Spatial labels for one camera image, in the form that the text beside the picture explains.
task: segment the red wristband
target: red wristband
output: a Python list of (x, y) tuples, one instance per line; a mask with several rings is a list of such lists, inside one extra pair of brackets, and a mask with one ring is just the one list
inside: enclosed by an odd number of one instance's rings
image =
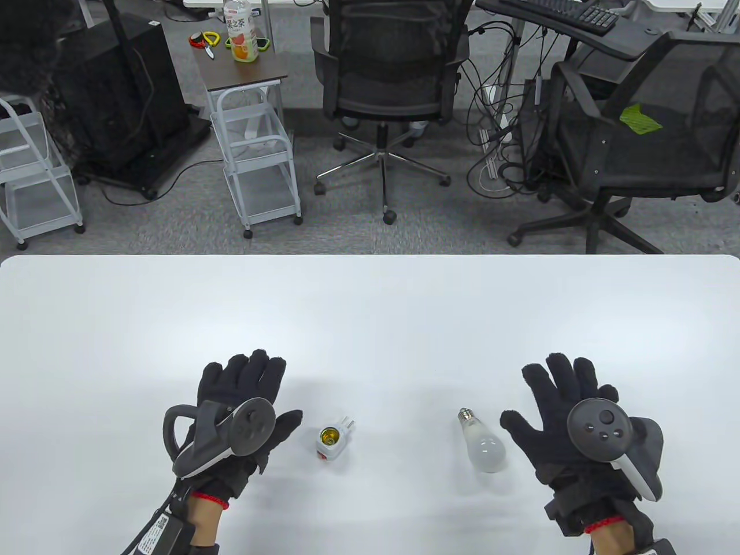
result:
[(212, 495), (202, 494), (200, 491), (193, 492), (191, 496), (197, 497), (198, 499), (205, 499), (206, 501), (213, 501), (214, 503), (221, 505), (221, 507), (224, 510), (229, 508), (229, 503), (227, 503), (226, 501), (223, 501), (222, 499), (218, 499), (218, 497), (213, 497)]
[(599, 528), (604, 528), (606, 526), (611, 526), (612, 524), (616, 524), (618, 522), (624, 522), (625, 518), (617, 515), (616, 517), (609, 517), (607, 519), (602, 520), (601, 522), (597, 522), (596, 524), (592, 524), (591, 526), (587, 526), (583, 532), (584, 534), (590, 534), (594, 530), (598, 530)]

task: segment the chair base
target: chair base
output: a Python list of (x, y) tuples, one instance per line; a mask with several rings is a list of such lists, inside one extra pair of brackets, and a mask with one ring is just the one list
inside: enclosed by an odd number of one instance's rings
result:
[(599, 195), (590, 207), (583, 210), (545, 220), (524, 223), (514, 233), (508, 236), (507, 242), (511, 246), (519, 246), (524, 236), (528, 233), (584, 226), (586, 228), (587, 255), (596, 254), (596, 248), (599, 244), (599, 231), (602, 230), (645, 254), (662, 255), (662, 250), (617, 220), (617, 218), (626, 214), (629, 210), (632, 199), (622, 198), (614, 202), (610, 202), (610, 199), (611, 195)]
[(385, 122), (379, 123), (377, 125), (376, 144), (366, 143), (365, 141), (361, 141), (360, 139), (356, 139), (355, 137), (351, 137), (350, 135), (347, 135), (345, 133), (340, 133), (338, 137), (334, 140), (335, 149), (344, 150), (347, 143), (349, 143), (352, 146), (361, 149), (365, 153), (356, 158), (353, 158), (348, 162), (345, 162), (344, 164), (340, 164), (339, 166), (331, 168), (317, 175), (316, 184), (314, 185), (314, 194), (326, 194), (326, 185), (322, 182), (324, 178), (329, 177), (330, 175), (333, 175), (344, 169), (359, 166), (361, 164), (364, 164), (365, 162), (375, 162), (378, 165), (378, 169), (380, 171), (380, 180), (383, 184), (383, 223), (389, 226), (393, 225), (393, 223), (395, 223), (396, 221), (396, 213), (389, 208), (388, 203), (387, 164), (389, 161), (400, 162), (408, 167), (418, 169), (422, 172), (430, 173), (439, 178), (440, 186), (449, 187), (451, 183), (451, 177), (449, 176), (449, 174), (444, 173), (442, 170), (433, 168), (432, 166), (427, 166), (426, 164), (422, 164), (421, 162), (412, 160), (411, 158), (407, 158), (404, 155), (390, 151), (392, 147), (396, 146), (397, 144), (401, 144), (404, 141), (407, 141), (409, 138), (412, 138), (411, 131), (403, 133), (402, 135), (399, 135), (392, 141), (388, 142), (388, 125)]

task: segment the green sticky note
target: green sticky note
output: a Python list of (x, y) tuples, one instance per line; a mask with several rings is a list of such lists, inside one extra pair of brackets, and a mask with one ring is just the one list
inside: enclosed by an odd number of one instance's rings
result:
[(625, 108), (622, 115), (619, 116), (619, 120), (638, 135), (646, 135), (647, 133), (663, 129), (661, 124), (649, 115), (642, 113), (639, 104)]

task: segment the keyboard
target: keyboard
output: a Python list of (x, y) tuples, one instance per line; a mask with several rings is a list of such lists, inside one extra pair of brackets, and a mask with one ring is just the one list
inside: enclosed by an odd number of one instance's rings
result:
[(501, 0), (505, 4), (517, 6), (522, 10), (547, 16), (556, 21), (582, 29), (594, 35), (603, 36), (614, 25), (618, 15), (593, 5), (593, 0), (576, 2), (575, 0)]

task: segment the yellow scissors handle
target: yellow scissors handle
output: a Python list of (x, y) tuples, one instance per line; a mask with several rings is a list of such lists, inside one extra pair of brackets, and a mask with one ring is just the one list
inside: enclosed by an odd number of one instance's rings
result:
[(212, 47), (218, 45), (218, 43), (221, 42), (221, 35), (219, 35), (215, 31), (204, 31), (203, 38), (205, 38), (206, 42)]

